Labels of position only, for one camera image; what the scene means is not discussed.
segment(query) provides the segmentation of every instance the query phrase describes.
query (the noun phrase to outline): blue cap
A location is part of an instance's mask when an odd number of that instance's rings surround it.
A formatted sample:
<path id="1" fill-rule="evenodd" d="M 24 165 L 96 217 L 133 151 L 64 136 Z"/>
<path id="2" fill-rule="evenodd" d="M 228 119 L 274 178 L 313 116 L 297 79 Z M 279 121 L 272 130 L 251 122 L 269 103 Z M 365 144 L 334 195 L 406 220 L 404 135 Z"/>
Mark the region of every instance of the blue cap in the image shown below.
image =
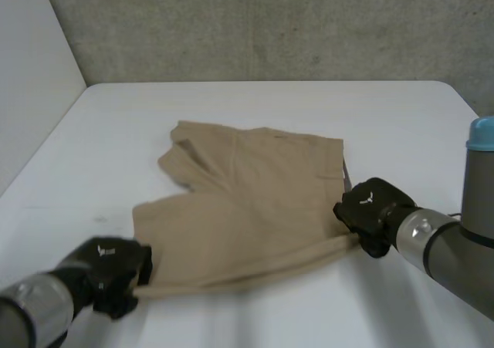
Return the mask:
<path id="1" fill-rule="evenodd" d="M 478 118 L 470 124 L 466 147 L 475 151 L 494 151 L 494 117 Z"/>

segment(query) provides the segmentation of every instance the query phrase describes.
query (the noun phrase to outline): beige cloth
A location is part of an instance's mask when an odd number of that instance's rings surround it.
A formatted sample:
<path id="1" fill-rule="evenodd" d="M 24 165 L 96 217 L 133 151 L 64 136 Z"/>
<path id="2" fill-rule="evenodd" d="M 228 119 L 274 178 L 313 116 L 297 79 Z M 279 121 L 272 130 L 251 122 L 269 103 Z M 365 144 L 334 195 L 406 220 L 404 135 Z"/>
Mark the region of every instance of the beige cloth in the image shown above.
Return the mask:
<path id="1" fill-rule="evenodd" d="M 248 289 L 318 268 L 356 238 L 333 214 L 343 141 L 180 122 L 158 161 L 182 194 L 134 208 L 154 270 L 140 297 Z"/>

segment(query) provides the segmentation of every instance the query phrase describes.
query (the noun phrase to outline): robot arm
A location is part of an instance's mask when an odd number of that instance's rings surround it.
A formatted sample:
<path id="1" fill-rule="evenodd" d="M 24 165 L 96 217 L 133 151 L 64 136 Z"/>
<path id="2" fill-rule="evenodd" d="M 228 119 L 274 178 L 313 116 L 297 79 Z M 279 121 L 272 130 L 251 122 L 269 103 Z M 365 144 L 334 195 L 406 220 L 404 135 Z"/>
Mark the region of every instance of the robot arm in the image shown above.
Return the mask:
<path id="1" fill-rule="evenodd" d="M 82 308 L 119 319 L 135 309 L 130 284 L 149 282 L 151 248 L 134 240 L 92 238 L 51 272 L 0 292 L 0 346 L 55 348 Z"/>
<path id="2" fill-rule="evenodd" d="M 472 123 L 462 220 L 418 207 L 379 178 L 358 184 L 335 215 L 379 258 L 393 245 L 412 265 L 494 319 L 494 117 Z"/>

